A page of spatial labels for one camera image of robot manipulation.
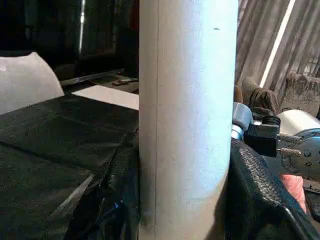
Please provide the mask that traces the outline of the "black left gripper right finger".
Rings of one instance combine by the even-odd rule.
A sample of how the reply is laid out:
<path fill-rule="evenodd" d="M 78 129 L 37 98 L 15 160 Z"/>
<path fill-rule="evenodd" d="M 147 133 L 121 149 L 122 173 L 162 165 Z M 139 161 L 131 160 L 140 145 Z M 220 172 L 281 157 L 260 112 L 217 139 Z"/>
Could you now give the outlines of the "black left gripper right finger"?
<path fill-rule="evenodd" d="M 244 142 L 232 139 L 226 197 L 228 240 L 318 240 L 299 203 Z"/>

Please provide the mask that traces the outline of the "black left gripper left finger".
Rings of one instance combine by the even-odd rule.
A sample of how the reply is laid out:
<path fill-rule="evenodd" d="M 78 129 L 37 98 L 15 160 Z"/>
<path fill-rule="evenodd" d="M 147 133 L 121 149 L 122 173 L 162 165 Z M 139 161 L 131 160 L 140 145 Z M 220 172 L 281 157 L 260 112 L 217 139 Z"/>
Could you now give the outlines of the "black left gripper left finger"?
<path fill-rule="evenodd" d="M 73 211 L 66 240 L 136 240 L 140 220 L 139 131 L 121 138 Z"/>

